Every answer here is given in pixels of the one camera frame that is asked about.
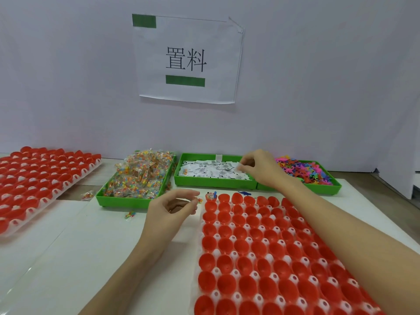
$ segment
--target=bare skin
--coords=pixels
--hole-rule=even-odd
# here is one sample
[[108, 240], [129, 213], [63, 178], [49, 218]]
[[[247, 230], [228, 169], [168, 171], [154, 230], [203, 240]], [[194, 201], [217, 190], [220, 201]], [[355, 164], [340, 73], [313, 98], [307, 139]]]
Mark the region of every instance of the bare skin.
[[[420, 255], [312, 193], [296, 178], [284, 173], [270, 153], [250, 152], [242, 158], [241, 164], [240, 170], [259, 183], [275, 188], [293, 202], [387, 315], [419, 314], [417, 268]], [[139, 242], [80, 315], [125, 313], [144, 275], [156, 263], [183, 221], [195, 213], [198, 194], [198, 191], [176, 189], [150, 202]]]
[[419, 314], [419, 254], [314, 194], [287, 175], [269, 152], [250, 152], [241, 164], [240, 170], [294, 204], [386, 314]]

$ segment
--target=left hand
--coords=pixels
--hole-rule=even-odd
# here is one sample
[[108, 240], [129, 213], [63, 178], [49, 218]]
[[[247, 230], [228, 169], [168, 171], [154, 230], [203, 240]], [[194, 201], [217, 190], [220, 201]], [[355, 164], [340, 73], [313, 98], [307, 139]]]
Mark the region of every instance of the left hand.
[[174, 189], [150, 201], [137, 246], [153, 254], [154, 258], [159, 258], [184, 220], [195, 214], [198, 204], [196, 196], [199, 194], [199, 191], [190, 189]]

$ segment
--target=paper sign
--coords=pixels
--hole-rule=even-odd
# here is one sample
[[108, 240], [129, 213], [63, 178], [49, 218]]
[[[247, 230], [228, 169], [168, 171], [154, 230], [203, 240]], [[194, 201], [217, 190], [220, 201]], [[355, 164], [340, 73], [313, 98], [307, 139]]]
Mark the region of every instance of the paper sign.
[[139, 95], [233, 104], [244, 29], [234, 21], [133, 14]]

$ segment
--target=egg tray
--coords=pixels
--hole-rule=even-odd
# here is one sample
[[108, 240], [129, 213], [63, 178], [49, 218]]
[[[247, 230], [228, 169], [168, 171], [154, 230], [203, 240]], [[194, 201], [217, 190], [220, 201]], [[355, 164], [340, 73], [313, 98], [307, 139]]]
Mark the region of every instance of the egg tray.
[[286, 198], [204, 207], [190, 314], [384, 314]]
[[100, 154], [30, 147], [0, 158], [0, 238], [15, 233], [101, 163]]

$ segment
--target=chinese characters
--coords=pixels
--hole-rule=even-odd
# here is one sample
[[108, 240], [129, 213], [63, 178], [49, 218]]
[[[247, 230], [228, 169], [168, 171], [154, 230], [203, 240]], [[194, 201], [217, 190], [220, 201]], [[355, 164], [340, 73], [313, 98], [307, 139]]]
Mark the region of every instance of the chinese characters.
[[[184, 49], [183, 48], [176, 48], [176, 47], [168, 47], [168, 53], [166, 54], [169, 56], [169, 66], [166, 68], [176, 68], [179, 70], [184, 70], [185, 67], [182, 67], [182, 59], [185, 58]], [[204, 50], [202, 49], [201, 52], [194, 50], [191, 48], [191, 51], [188, 50], [188, 65], [191, 65], [191, 71], [193, 70], [193, 66], [201, 65], [201, 71], [203, 71], [203, 66], [207, 63], [204, 62]]]

